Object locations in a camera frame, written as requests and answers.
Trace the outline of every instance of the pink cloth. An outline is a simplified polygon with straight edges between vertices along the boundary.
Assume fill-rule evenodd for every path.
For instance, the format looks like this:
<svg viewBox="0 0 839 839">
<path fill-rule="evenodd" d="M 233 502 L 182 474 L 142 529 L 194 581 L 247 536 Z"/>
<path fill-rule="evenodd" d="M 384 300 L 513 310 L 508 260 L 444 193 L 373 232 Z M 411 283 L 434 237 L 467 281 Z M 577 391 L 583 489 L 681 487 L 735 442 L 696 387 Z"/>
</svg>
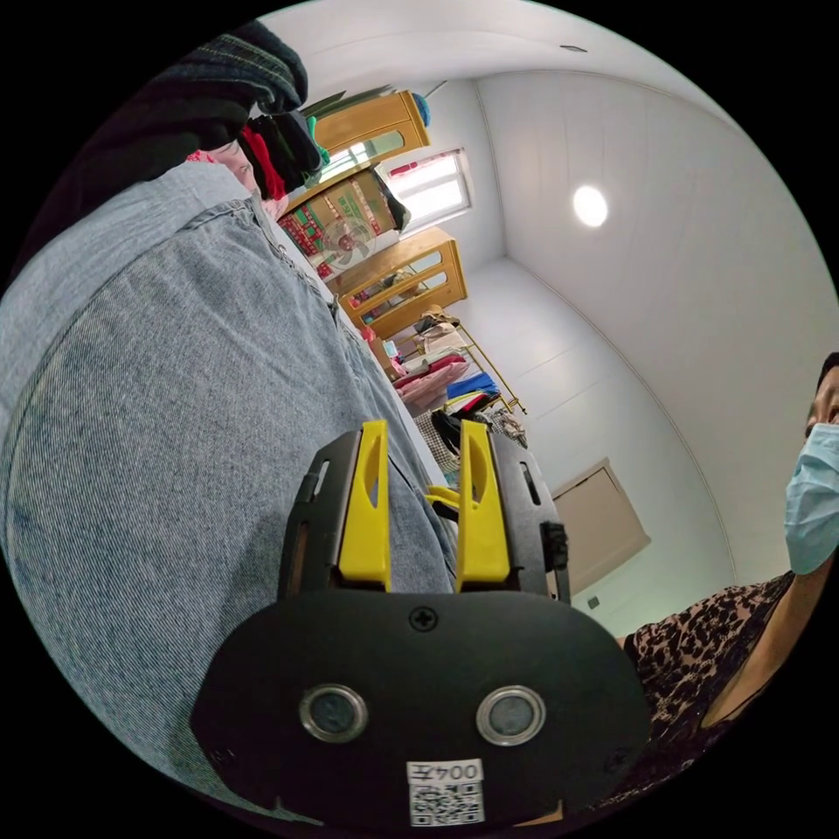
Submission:
<svg viewBox="0 0 839 839">
<path fill-rule="evenodd" d="M 416 379 L 425 378 L 425 376 L 427 376 L 429 373 L 436 373 L 437 370 L 442 370 L 443 367 L 448 367 L 455 361 L 466 361 L 466 359 L 459 352 L 450 352 L 443 358 L 438 358 L 437 361 L 428 365 L 426 370 L 420 370 L 416 373 L 409 373 L 407 376 L 401 378 L 398 382 L 394 382 L 393 386 L 397 388 L 397 390 L 403 387 L 407 387 Z"/>
<path fill-rule="evenodd" d="M 446 392 L 446 385 L 456 382 L 468 368 L 467 361 L 455 361 L 399 388 L 399 396 L 403 402 L 413 402 L 418 408 L 428 407 Z"/>
<path fill-rule="evenodd" d="M 249 192 L 259 191 L 260 187 L 257 185 L 256 177 L 253 174 L 253 166 L 247 159 L 245 152 L 242 151 L 238 140 L 234 140 L 221 149 L 214 149 L 209 152 L 194 151 L 186 159 L 196 163 L 221 163 L 236 176 L 239 183 Z M 288 208 L 288 196 L 284 195 L 276 200 L 263 201 L 262 207 L 274 221 L 279 221 Z"/>
</svg>

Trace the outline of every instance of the beige door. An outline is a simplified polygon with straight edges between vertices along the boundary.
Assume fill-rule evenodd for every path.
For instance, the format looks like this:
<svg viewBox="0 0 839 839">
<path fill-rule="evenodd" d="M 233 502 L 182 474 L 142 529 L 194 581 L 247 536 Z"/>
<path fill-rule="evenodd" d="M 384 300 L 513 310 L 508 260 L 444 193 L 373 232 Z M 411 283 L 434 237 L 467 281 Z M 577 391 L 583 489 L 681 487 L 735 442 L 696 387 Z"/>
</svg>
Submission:
<svg viewBox="0 0 839 839">
<path fill-rule="evenodd" d="M 572 595 L 614 571 L 650 542 L 608 461 L 566 485 L 554 503 L 568 534 Z"/>
</svg>

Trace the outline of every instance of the ceiling light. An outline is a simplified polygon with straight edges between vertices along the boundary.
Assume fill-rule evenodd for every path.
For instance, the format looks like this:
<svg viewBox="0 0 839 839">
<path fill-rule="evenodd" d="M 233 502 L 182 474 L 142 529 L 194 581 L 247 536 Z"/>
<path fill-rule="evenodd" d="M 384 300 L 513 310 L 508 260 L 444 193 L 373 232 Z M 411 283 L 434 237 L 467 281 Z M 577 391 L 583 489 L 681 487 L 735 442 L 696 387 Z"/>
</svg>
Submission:
<svg viewBox="0 0 839 839">
<path fill-rule="evenodd" d="M 600 227 L 609 214 L 606 199 L 593 186 L 581 186 L 574 193 L 574 212 L 579 220 L 589 227 Z"/>
</svg>

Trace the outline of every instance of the yellow clip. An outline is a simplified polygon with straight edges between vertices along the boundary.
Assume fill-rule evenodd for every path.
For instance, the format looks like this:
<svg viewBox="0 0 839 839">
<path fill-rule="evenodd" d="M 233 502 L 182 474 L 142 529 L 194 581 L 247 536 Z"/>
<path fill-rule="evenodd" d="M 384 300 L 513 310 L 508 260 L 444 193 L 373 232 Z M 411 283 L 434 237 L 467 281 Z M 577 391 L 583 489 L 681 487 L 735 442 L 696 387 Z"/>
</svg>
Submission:
<svg viewBox="0 0 839 839">
<path fill-rule="evenodd" d="M 455 510 L 461 506 L 460 493 L 455 492 L 451 487 L 429 487 L 426 501 L 429 504 L 439 501 L 447 507 L 454 507 Z"/>
</svg>

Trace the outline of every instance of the face mask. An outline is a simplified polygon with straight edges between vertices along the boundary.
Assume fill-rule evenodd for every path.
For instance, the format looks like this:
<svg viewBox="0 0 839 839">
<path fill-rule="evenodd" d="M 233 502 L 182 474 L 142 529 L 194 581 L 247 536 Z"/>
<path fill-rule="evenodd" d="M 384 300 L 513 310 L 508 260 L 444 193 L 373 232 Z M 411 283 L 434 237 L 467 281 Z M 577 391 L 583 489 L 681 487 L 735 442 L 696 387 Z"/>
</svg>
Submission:
<svg viewBox="0 0 839 839">
<path fill-rule="evenodd" d="M 789 564 L 809 574 L 839 544 L 839 426 L 813 426 L 787 486 L 784 515 Z"/>
</svg>

